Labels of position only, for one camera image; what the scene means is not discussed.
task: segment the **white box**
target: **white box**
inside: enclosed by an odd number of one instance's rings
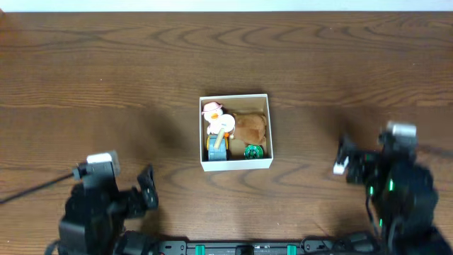
[[[209,102],[218,102],[223,105],[225,113],[261,113],[267,118],[266,145],[263,159],[243,158],[245,144],[240,140],[229,139],[231,159],[226,161],[207,160],[207,126],[209,123],[202,117],[203,106]],[[272,148],[272,133],[270,130],[269,102],[267,94],[235,95],[235,96],[204,96],[200,97],[200,162],[205,171],[225,171],[243,169],[268,169],[274,159]]]

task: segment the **plush toy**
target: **plush toy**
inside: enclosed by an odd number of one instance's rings
[[[236,127],[233,139],[243,141],[246,145],[264,145],[266,143],[267,120],[259,114],[235,114]]]

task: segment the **green led light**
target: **green led light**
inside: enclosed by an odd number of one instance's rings
[[[394,180],[390,179],[389,191],[392,191],[393,189],[394,189]]]

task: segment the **wood grain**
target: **wood grain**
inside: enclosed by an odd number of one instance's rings
[[[301,239],[369,229],[363,187],[332,176],[337,137],[387,120],[453,149],[453,13],[8,13],[0,22],[0,196],[116,149],[121,188],[149,162],[158,212],[128,229]],[[270,169],[204,173],[198,97],[267,93]],[[453,161],[422,153],[453,240]],[[75,181],[1,206],[0,254],[42,254]]]

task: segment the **green gear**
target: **green gear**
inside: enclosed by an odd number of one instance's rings
[[[249,145],[246,147],[246,151],[243,153],[246,159],[262,159],[264,152],[263,148],[259,145]]]

